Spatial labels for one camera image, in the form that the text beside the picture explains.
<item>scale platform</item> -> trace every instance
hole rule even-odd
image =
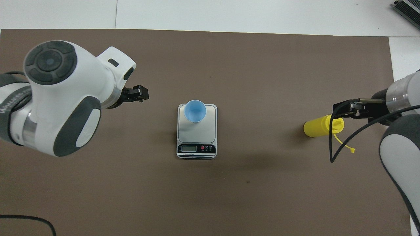
[[[205,104],[206,116],[198,123],[185,118],[185,103],[178,107],[176,155],[184,159],[212,159],[217,154],[217,107]]]

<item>plastic cup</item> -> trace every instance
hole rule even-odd
[[[206,106],[199,100],[191,100],[184,107],[185,118],[193,123],[203,120],[206,113]]]
[[[303,131],[309,137],[319,137],[328,135],[330,131],[330,119],[331,115],[326,115],[315,120],[311,120],[305,123],[303,126]],[[344,129],[344,120],[343,118],[338,118],[333,120],[332,133],[340,133]]]

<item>brown surface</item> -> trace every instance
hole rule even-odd
[[[0,213],[46,218],[59,236],[409,235],[378,156],[384,126],[335,163],[327,137],[302,131],[332,104],[392,83],[387,38],[4,29],[0,71],[55,39],[125,52],[137,62],[127,85],[150,100],[104,110],[93,140],[67,157],[0,142]],[[176,157],[176,109],[192,99],[219,109],[213,160]],[[365,122],[346,120],[339,136]]]

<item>black cable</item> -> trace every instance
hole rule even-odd
[[[13,107],[10,112],[15,112],[17,110],[20,110],[22,107],[28,104],[29,101],[31,100],[32,100],[32,93],[30,93],[27,97],[23,98],[18,104],[16,104],[16,106]]]
[[[45,219],[42,219],[42,218],[39,218],[39,217],[28,216],[28,215],[0,215],[0,218],[4,218],[4,219],[24,219],[24,220],[37,220],[37,221],[41,221],[41,222],[47,224],[50,227],[50,229],[51,229],[51,231],[53,233],[52,235],[53,236],[56,236],[55,229],[54,229],[53,224],[50,221],[45,220]]]
[[[9,72],[6,72],[5,74],[10,74],[10,75],[13,75],[13,74],[19,74],[19,75],[25,75],[25,73],[23,73],[22,71],[9,71]]]
[[[401,110],[398,110],[398,111],[394,111],[394,112],[391,112],[391,113],[389,113],[389,114],[386,114],[386,115],[383,115],[383,116],[381,116],[381,117],[379,117],[379,118],[376,118],[375,120],[373,120],[373,121],[371,121],[371,122],[369,122],[369,123],[367,123],[367,124],[365,124],[364,126],[362,126],[362,127],[360,127],[358,130],[356,130],[354,133],[352,133],[344,142],[343,142],[343,144],[341,144],[340,145],[340,147],[337,149],[337,151],[336,151],[336,153],[334,154],[334,156],[333,157],[331,157],[331,154],[332,154],[332,149],[331,149],[331,145],[330,145],[330,161],[331,161],[331,163],[332,162],[334,162],[335,161],[335,159],[337,158],[337,156],[338,156],[338,154],[340,153],[340,151],[346,146],[346,144],[352,139],[352,138],[354,138],[354,136],[356,136],[358,133],[360,133],[360,132],[362,132],[365,128],[367,128],[367,127],[369,127],[369,126],[371,126],[371,125],[373,125],[373,124],[375,124],[375,123],[378,123],[378,122],[381,122],[381,121],[384,121],[384,120],[386,120],[386,119],[388,119],[388,118],[390,118],[390,117],[392,117],[392,116],[394,116],[394,115],[397,115],[397,114],[400,114],[400,113],[402,113],[402,112],[406,112],[406,111],[410,111],[410,110],[415,110],[415,109],[419,109],[420,108],[420,105],[416,105],[416,106],[411,106],[411,107],[408,107],[408,108],[404,108],[404,109],[401,109]]]
[[[353,103],[353,102],[360,102],[360,99],[352,99],[352,100],[348,100],[348,101],[345,101],[344,103],[341,103],[340,105],[338,105],[334,110],[333,110],[333,113],[331,114],[331,119],[330,119],[330,126],[329,126],[329,128],[330,128],[330,130],[329,130],[329,147],[330,147],[330,161],[331,162],[334,162],[334,160],[332,159],[332,157],[333,157],[333,149],[332,149],[332,140],[333,140],[333,135],[332,135],[332,132],[333,132],[333,119],[334,119],[334,116],[337,114],[337,111],[339,110],[339,109],[341,109],[342,107],[345,107],[345,106],[347,106],[347,105],[350,105],[351,103]]]

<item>blue cup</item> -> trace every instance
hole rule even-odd
[[[206,116],[207,109],[199,100],[191,100],[184,107],[184,116],[187,120],[197,123]]]

